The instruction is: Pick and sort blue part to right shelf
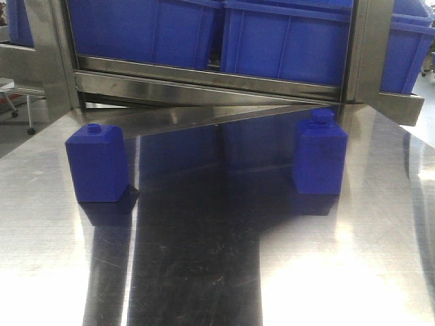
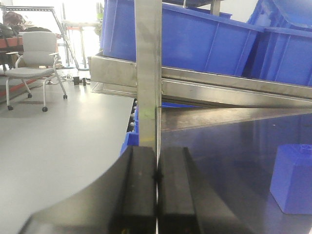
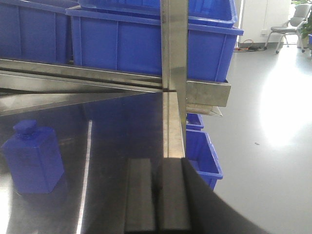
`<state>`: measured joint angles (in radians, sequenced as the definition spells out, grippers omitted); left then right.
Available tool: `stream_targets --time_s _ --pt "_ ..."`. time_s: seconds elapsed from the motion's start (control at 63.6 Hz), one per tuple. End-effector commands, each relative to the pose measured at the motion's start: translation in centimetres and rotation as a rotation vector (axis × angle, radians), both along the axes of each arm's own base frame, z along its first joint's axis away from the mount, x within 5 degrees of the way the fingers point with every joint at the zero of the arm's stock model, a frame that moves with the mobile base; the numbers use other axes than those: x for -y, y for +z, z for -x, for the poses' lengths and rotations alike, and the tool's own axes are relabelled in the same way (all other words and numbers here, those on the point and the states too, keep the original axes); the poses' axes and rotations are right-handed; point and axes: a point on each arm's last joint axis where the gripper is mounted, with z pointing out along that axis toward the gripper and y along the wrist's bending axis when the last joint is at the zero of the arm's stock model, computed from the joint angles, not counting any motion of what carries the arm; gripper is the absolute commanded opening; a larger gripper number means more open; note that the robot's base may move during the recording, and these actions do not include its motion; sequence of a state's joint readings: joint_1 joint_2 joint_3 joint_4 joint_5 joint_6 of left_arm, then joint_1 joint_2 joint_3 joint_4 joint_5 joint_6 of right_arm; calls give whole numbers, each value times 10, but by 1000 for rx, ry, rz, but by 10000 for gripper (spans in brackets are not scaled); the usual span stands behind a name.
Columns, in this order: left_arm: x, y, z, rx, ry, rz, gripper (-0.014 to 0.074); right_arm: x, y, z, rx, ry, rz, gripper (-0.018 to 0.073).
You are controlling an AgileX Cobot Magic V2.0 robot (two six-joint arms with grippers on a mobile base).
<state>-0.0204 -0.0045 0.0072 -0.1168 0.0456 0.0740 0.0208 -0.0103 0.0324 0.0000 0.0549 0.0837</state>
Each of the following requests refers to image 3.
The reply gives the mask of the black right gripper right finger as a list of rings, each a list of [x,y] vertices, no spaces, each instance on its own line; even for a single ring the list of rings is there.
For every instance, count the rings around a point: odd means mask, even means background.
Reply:
[[[186,158],[165,158],[158,172],[160,234],[265,234],[223,201]]]

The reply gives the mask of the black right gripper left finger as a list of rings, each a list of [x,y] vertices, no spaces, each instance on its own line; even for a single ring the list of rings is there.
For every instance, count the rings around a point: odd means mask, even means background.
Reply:
[[[153,234],[156,218],[153,201],[151,162],[148,158],[130,159],[125,217],[126,234]]]

